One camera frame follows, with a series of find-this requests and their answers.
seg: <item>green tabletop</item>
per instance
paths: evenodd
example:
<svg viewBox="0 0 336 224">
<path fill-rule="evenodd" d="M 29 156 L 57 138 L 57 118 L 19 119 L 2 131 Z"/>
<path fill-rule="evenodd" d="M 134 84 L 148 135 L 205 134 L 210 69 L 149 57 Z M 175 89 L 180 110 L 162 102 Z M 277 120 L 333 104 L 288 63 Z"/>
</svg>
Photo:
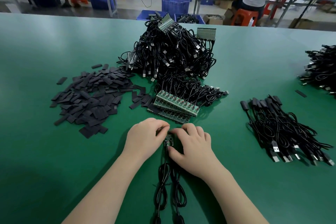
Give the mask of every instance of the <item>green tabletop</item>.
<svg viewBox="0 0 336 224">
<path fill-rule="evenodd" d="M 229 95 L 203 107 L 191 122 L 210 133 L 218 159 L 271 224 L 335 223 L 335 167 L 321 162 L 273 163 L 246 128 L 239 102 L 277 95 L 285 111 L 318 132 L 319 141 L 336 145 L 336 100 L 323 90 L 301 86 L 296 77 L 309 62 L 305 50 L 335 44 L 336 33 L 202 27 L 217 28 L 217 62 L 204 83 L 228 90 Z M 115 65 L 145 29 L 143 21 L 0 14 L 1 223 L 60 223 L 121 153 L 129 128 L 148 117 L 158 118 L 145 108 L 131 110 L 128 92 L 118 114 L 104 123 L 108 132 L 86 139 L 78 132 L 79 125 L 54 126 L 60 108 L 49 108 L 50 99 L 73 76 L 98 63 Z M 69 79 L 56 85 L 63 76 Z M 148 90 L 152 86 L 139 76 L 132 81 Z M 159 149 L 133 179 L 116 223 L 149 223 L 161 155 Z M 330 156 L 336 160 L 336 150 Z M 188 200 L 180 210 L 186 224 L 224 223 L 219 205 L 201 180 L 183 173 L 181 184 Z M 172 223 L 171 204 L 161 219 L 162 224 Z"/>
</svg>

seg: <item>dark shorts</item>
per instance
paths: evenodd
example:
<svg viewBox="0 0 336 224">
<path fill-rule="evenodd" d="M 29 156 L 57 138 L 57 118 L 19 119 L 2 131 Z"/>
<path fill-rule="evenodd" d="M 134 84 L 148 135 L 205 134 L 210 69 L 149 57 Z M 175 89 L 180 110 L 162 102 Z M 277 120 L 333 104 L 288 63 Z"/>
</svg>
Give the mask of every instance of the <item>dark shorts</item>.
<svg viewBox="0 0 336 224">
<path fill-rule="evenodd" d="M 234 0 L 232 2 L 232 7 L 234 7 L 236 10 L 238 9 L 244 9 L 247 11 L 253 11 L 253 12 L 259 12 L 258 14 L 258 20 L 263 16 L 264 13 L 264 5 L 262 7 L 255 7 L 255 6 L 250 6 L 250 5 L 246 5 L 243 0 Z"/>
</svg>

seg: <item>left hand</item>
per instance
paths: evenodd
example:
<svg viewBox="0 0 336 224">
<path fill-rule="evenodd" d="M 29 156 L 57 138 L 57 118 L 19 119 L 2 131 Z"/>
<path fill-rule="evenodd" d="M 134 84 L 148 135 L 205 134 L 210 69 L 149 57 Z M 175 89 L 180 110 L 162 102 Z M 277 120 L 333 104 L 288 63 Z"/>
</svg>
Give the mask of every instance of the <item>left hand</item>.
<svg viewBox="0 0 336 224">
<path fill-rule="evenodd" d="M 159 148 L 169 130 L 169 123 L 148 118 L 135 124 L 127 133 L 122 154 L 145 162 Z"/>
</svg>

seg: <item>foot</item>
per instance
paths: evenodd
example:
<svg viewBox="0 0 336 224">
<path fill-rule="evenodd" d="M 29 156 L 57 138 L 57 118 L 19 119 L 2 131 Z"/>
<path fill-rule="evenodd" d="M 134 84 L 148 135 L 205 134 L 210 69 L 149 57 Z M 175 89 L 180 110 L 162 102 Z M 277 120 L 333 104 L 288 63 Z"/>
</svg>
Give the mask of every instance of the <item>foot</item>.
<svg viewBox="0 0 336 224">
<path fill-rule="evenodd" d="M 69 3 L 64 3 L 63 5 L 61 5 L 61 8 L 70 8 L 71 5 Z"/>
</svg>

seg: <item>stack of circuit boards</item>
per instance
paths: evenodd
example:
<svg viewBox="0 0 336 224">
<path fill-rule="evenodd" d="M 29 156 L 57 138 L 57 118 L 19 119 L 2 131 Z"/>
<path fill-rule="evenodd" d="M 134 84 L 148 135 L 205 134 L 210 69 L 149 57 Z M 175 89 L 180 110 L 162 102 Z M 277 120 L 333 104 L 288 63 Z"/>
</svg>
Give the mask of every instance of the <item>stack of circuit boards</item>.
<svg viewBox="0 0 336 224">
<path fill-rule="evenodd" d="M 188 123 L 191 116 L 196 117 L 200 108 L 195 104 L 161 90 L 154 103 L 147 108 L 148 112 L 167 118 L 179 124 Z"/>
</svg>

